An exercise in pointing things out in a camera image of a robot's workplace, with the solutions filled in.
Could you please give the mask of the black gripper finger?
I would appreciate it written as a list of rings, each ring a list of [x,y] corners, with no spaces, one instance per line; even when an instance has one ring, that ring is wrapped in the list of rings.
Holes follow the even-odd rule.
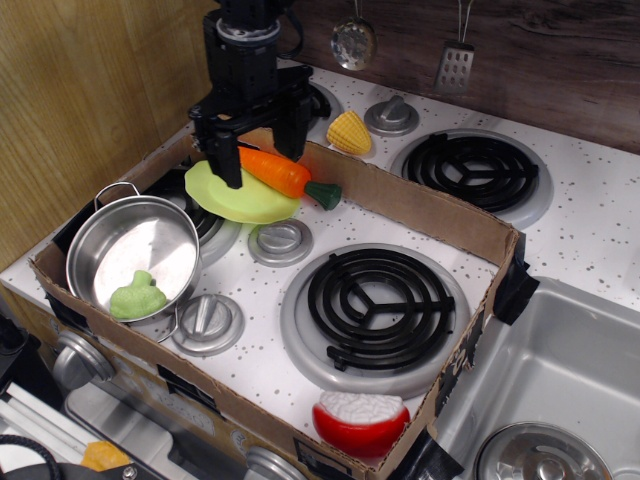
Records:
[[[297,162],[304,153],[312,120],[311,96],[285,97],[277,107],[278,113],[272,124],[274,147],[284,157]]]
[[[242,133],[243,130],[238,128],[204,127],[196,127],[194,132],[195,145],[206,156],[211,171],[232,189],[243,185],[238,149],[238,136]]]

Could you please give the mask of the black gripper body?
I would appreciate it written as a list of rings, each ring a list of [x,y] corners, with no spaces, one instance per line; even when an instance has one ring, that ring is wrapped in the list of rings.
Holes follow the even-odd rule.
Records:
[[[189,111],[198,133],[270,127],[305,133],[312,118],[312,69],[279,68],[279,13],[208,13],[203,34],[210,93]]]

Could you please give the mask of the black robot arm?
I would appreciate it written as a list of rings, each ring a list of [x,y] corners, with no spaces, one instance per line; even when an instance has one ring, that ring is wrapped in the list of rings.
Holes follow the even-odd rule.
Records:
[[[272,130],[276,150],[297,161],[304,152],[313,99],[308,66],[279,68],[304,46],[291,1],[221,1],[203,18],[211,91],[189,110],[195,147],[213,174],[242,187],[238,138]]]

